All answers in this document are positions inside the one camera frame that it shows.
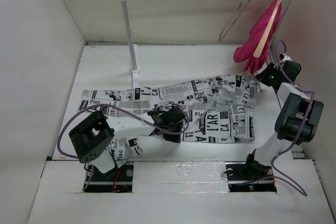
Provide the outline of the newspaper print trousers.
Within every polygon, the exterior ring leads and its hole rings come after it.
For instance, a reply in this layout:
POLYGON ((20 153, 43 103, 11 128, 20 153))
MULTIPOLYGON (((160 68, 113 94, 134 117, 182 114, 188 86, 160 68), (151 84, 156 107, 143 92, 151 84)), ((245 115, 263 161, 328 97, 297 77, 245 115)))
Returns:
POLYGON ((84 90, 79 109, 100 110, 104 115, 125 117, 145 114, 179 104, 188 116, 181 141, 240 143, 255 140, 253 111, 257 80, 254 76, 221 75, 160 88, 132 90, 84 90))

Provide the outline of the grey metal hanger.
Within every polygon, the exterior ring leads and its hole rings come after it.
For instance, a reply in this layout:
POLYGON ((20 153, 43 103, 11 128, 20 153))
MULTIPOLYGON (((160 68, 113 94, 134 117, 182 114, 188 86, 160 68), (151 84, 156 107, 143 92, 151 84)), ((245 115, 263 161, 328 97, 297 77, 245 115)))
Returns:
POLYGON ((227 34, 230 32, 232 27, 236 24, 238 19, 240 18, 241 14, 245 11, 246 7, 249 5, 251 0, 240 0, 240 3, 231 17, 228 19, 226 24, 222 27, 219 36, 218 36, 218 43, 222 43, 227 34))

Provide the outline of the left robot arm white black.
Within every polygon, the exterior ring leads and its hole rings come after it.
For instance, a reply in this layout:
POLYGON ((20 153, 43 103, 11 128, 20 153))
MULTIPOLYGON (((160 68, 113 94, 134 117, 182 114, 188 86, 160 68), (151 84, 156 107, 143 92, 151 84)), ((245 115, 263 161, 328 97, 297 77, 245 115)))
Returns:
POLYGON ((131 140, 149 136, 178 143, 187 128, 186 111, 174 104, 166 111, 156 108, 141 115, 128 112, 113 127, 102 111, 95 111, 70 130, 69 138, 80 163, 90 164, 105 180, 112 180, 121 167, 117 160, 128 160, 138 150, 131 140))

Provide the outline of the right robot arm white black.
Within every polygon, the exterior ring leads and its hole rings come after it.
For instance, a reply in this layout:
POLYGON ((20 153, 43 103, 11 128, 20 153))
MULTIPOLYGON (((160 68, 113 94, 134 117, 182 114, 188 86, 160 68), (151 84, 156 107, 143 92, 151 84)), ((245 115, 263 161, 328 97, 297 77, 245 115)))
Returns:
POLYGON ((259 82, 274 89, 283 105, 275 122, 274 134, 246 158, 243 173, 247 178, 254 180, 267 176, 275 156, 292 143, 310 142, 316 134, 324 104, 294 84, 300 71, 301 64, 285 56, 280 63, 271 63, 256 75, 259 82))

